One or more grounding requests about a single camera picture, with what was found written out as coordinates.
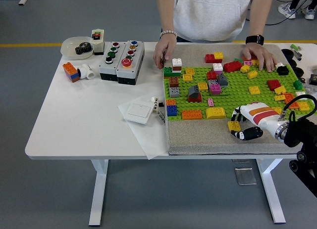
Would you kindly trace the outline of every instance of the white robotic hand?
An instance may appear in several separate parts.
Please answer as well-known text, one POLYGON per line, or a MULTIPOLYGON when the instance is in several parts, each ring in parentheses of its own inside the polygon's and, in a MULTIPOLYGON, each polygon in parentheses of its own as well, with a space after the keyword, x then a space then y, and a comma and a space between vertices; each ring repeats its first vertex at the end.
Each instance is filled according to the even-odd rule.
POLYGON ((267 104, 258 102, 241 105, 233 111, 231 121, 235 121, 236 117, 238 121, 241 121, 242 116, 243 121, 248 119, 256 127, 240 132, 231 131, 237 138, 241 140, 255 139, 263 135, 263 130, 268 130, 274 138, 283 141, 284 138, 281 136, 286 133, 288 121, 281 119, 280 115, 267 104))

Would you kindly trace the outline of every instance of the black watch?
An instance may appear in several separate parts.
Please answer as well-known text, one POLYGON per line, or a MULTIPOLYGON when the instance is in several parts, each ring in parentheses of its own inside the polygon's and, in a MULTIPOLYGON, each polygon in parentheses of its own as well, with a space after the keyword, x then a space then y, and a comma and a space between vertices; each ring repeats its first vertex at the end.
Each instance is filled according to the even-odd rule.
POLYGON ((257 43, 257 44, 263 45, 264 37, 262 35, 247 36, 246 44, 247 43, 257 43))

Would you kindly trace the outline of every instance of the table leg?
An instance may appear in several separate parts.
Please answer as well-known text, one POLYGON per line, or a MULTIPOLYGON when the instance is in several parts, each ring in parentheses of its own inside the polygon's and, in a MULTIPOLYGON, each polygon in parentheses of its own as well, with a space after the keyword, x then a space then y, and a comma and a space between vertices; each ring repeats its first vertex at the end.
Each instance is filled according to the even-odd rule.
POLYGON ((286 222, 271 176, 271 170, 273 170, 281 162, 281 160, 282 159, 257 159, 258 168, 274 223, 286 222))
POLYGON ((89 226, 99 227, 101 221, 101 213, 103 210, 106 178, 109 160, 91 160, 96 171, 96 183, 94 190, 93 203, 91 206, 89 226))

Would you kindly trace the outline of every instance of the yellow floor line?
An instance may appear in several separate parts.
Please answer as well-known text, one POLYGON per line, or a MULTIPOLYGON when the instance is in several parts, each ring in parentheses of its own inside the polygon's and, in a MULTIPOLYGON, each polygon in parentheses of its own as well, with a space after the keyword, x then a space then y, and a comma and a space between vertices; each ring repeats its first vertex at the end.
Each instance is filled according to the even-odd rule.
POLYGON ((0 44, 0 47, 57 47, 61 43, 56 44, 0 44))
MULTIPOLYGON (((245 40, 235 40, 233 43, 244 43, 245 40)), ((317 44, 317 40, 267 40, 265 43, 317 44)), ((61 43, 43 44, 0 44, 0 47, 58 47, 61 43)))

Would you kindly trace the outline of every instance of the hand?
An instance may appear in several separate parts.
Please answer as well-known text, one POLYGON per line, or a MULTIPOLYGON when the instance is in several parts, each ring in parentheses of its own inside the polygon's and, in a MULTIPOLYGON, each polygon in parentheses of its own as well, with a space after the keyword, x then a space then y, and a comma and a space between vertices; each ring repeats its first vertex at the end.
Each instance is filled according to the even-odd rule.
POLYGON ((267 51, 266 48, 257 43, 247 43, 242 50, 243 55, 247 59, 251 59, 251 54, 255 55, 259 60, 259 70, 263 69, 263 65, 266 65, 268 72, 275 69, 275 64, 277 63, 274 55, 267 51))
POLYGON ((165 60, 169 60, 176 47, 176 36, 174 34, 164 34, 157 43, 153 54, 153 60, 158 69, 162 69, 161 57, 165 52, 165 60))

